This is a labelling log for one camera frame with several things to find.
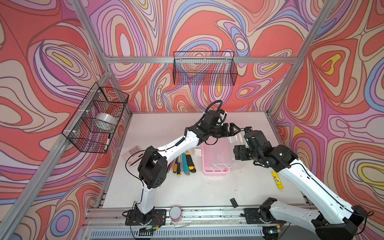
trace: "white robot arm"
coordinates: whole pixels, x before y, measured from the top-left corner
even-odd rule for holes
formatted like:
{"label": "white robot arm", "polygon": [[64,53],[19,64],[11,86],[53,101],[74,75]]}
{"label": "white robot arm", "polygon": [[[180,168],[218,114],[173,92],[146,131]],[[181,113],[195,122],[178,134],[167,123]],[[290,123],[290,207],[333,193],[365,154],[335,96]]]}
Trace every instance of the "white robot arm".
{"label": "white robot arm", "polygon": [[[209,110],[215,103],[220,103],[218,110]],[[167,167],[177,156],[198,146],[209,136],[228,137],[244,131],[246,145],[235,146],[235,158],[253,160],[254,165],[273,168],[297,186],[319,209],[302,209],[268,198],[260,206],[259,217],[265,222],[283,220],[296,224],[313,231],[322,240],[351,240],[358,226],[368,217],[367,212],[359,205],[352,206],[330,190],[288,147],[272,147],[262,131],[253,131],[251,127],[242,130],[233,123],[228,130],[228,124],[224,123],[226,112],[220,109],[221,104],[222,101],[218,100],[208,106],[203,117],[186,128],[184,135],[175,141],[157,149],[151,146],[145,151],[138,167],[144,189],[141,202],[135,209],[143,223],[151,218],[148,215],[154,209],[156,188],[164,182]]]}

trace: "metal rail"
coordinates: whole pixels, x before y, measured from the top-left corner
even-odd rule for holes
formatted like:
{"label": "metal rail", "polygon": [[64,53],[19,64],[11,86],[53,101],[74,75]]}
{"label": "metal rail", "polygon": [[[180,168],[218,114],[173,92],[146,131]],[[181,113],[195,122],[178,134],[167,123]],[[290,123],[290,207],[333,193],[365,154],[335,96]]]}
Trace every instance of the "metal rail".
{"label": "metal rail", "polygon": [[[88,16],[87,11],[85,10],[84,5],[81,3],[81,0],[72,0],[72,5],[80,20],[80,23],[83,25],[85,33],[87,34],[93,48],[96,51],[96,54],[99,58],[101,65],[103,66],[104,70],[111,71],[111,68],[109,67],[109,64],[105,59],[105,52],[100,45],[99,38],[97,37],[95,30],[93,29],[91,20]],[[111,78],[111,85],[114,88],[121,90],[120,85],[117,82],[114,74],[113,74],[113,77]]]}
{"label": "metal rail", "polygon": [[296,63],[293,64],[287,72],[287,75],[283,79],[283,82],[280,84],[280,87],[277,89],[271,104],[267,109],[267,113],[271,113],[275,107],[280,103],[280,98],[285,94],[285,91],[289,84],[292,82],[296,72],[299,70],[299,67],[304,60],[305,55],[310,49],[313,41],[315,40],[317,34],[323,27],[328,15],[332,11],[333,7],[338,3],[339,0],[326,0],[323,7],[320,9],[317,18],[315,19],[312,28],[309,30],[307,37],[305,38],[301,48],[297,54]]}
{"label": "metal rail", "polygon": [[[105,60],[109,64],[113,63],[173,63],[173,57],[170,56],[106,56]],[[235,63],[295,63],[297,57],[233,57]]]}
{"label": "metal rail", "polygon": [[[110,72],[106,71],[100,78],[99,85],[105,86],[110,77]],[[66,129],[73,128],[81,117],[83,113],[82,111],[86,109],[95,93],[96,91],[90,91],[89,96],[84,100],[84,103],[79,107],[79,110],[74,113],[75,116]],[[38,167],[31,180],[29,180],[28,184],[21,192],[20,196],[16,199],[11,209],[2,219],[2,222],[0,223],[0,240],[8,240],[12,237],[69,144],[69,140],[61,134],[49,154],[45,157],[42,164]]]}
{"label": "metal rail", "polygon": [[107,176],[105,178],[103,186],[101,187],[99,197],[98,197],[98,199],[96,201],[97,208],[100,206],[100,203],[101,203],[101,200],[103,198],[104,192],[109,188],[109,185],[111,183],[112,175],[113,175],[113,172],[115,170],[116,164],[118,162],[118,159],[119,159],[119,156],[120,156],[120,152],[121,152],[121,148],[122,148],[122,145],[124,144],[125,136],[127,134],[127,131],[128,131],[128,128],[129,128],[129,124],[131,123],[131,119],[132,119],[132,116],[128,116],[127,125],[125,126],[125,128],[124,128],[124,130],[123,130],[123,132],[121,134],[121,139],[120,139],[118,148],[116,149],[116,152],[113,155],[113,158],[112,158],[111,163],[109,165]]}
{"label": "metal rail", "polygon": [[[317,208],[314,205],[303,205],[303,204],[291,204],[296,207],[305,209]],[[229,226],[274,226],[275,223],[267,224],[247,224],[245,217],[240,216],[244,213],[244,208],[258,208],[260,205],[243,205],[238,208],[233,206],[218,206],[218,207],[182,207],[183,217],[177,226],[199,226],[199,227],[229,227]],[[85,220],[84,227],[88,228],[126,228],[124,225],[125,217],[121,214],[124,211],[130,210],[131,208],[99,208],[90,209]],[[157,207],[157,209],[166,209],[166,227],[173,227],[173,224],[169,220],[170,207]]]}

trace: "colorful swirl wallpaper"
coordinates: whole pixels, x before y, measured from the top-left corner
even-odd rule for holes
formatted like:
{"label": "colorful swirl wallpaper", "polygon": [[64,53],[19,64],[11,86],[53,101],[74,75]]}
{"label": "colorful swirl wallpaper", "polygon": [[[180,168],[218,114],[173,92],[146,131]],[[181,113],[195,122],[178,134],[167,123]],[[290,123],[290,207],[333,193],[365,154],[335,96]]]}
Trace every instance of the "colorful swirl wallpaper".
{"label": "colorful swirl wallpaper", "polygon": [[227,49],[237,56],[295,56],[323,5],[322,0],[84,2],[108,56]]}
{"label": "colorful swirl wallpaper", "polygon": [[[103,73],[69,0],[0,1],[0,221]],[[67,148],[13,240],[76,236],[126,122],[107,154]]]}
{"label": "colorful swirl wallpaper", "polygon": [[[233,50],[296,56],[323,0],[81,0],[109,56]],[[384,239],[384,2],[340,0],[273,112],[284,143],[342,198],[374,210],[359,240]],[[265,111],[289,64],[237,64],[235,86],[174,86],[172,64],[111,65],[135,112]],[[0,1],[0,220],[103,74],[71,0]],[[76,238],[107,154],[69,146],[12,240]]]}
{"label": "colorful swirl wallpaper", "polygon": [[[85,4],[108,56],[173,56],[233,50],[236,56],[296,56],[321,0],[97,0]],[[235,86],[175,86],[173,64],[111,65],[133,112],[264,111],[288,64],[238,64]]]}
{"label": "colorful swirl wallpaper", "polygon": [[273,114],[284,143],[384,239],[384,2],[340,0]]}

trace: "black bracket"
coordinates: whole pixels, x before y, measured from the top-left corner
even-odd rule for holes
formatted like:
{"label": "black bracket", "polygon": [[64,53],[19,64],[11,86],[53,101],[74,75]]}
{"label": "black bracket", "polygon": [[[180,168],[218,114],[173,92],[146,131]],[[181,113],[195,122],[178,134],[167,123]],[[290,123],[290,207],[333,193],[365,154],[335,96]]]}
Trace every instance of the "black bracket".
{"label": "black bracket", "polygon": [[128,210],[127,218],[125,219],[126,226],[161,226],[166,223],[166,209],[152,209],[145,216],[138,209]]}
{"label": "black bracket", "polygon": [[[265,224],[260,219],[260,213],[259,213],[259,208],[247,208],[244,209],[244,215],[245,220],[247,221],[247,224]],[[277,224],[283,224],[285,221],[277,221],[277,220],[272,220],[270,223],[277,223]]]}

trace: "wire mesh basket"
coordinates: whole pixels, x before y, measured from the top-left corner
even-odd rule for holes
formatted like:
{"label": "wire mesh basket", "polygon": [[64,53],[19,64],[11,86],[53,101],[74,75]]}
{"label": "wire mesh basket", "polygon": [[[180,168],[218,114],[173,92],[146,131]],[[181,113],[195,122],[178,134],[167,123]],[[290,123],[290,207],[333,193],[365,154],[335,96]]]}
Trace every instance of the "wire mesh basket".
{"label": "wire mesh basket", "polygon": [[234,86],[237,78],[234,55],[233,51],[175,51],[173,83]]}
{"label": "wire mesh basket", "polygon": [[98,86],[73,129],[68,135],[65,130],[63,134],[80,152],[108,152],[128,98],[128,94],[116,88]]}

